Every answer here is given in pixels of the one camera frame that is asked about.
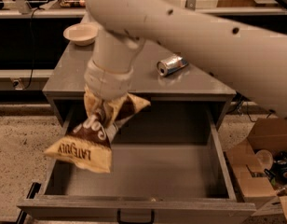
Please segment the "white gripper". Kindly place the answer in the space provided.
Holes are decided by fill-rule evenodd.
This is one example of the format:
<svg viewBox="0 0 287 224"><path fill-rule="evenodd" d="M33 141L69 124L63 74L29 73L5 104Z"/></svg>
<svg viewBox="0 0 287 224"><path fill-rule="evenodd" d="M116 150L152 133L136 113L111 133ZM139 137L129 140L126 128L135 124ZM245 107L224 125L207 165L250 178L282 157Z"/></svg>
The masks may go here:
<svg viewBox="0 0 287 224"><path fill-rule="evenodd" d="M84 75L89 90L105 101L124 96L130 87L133 69L128 73L116 74L98 67L89 61Z"/></svg>

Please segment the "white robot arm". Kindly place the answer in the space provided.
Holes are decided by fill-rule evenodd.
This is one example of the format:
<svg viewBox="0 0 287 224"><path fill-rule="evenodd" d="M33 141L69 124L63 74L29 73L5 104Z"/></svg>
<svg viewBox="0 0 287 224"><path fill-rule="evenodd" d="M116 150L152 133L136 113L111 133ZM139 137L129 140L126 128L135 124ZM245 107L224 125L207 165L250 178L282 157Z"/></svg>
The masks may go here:
<svg viewBox="0 0 287 224"><path fill-rule="evenodd" d="M287 35L163 0L86 0L103 28L145 38L287 120Z"/></svg>

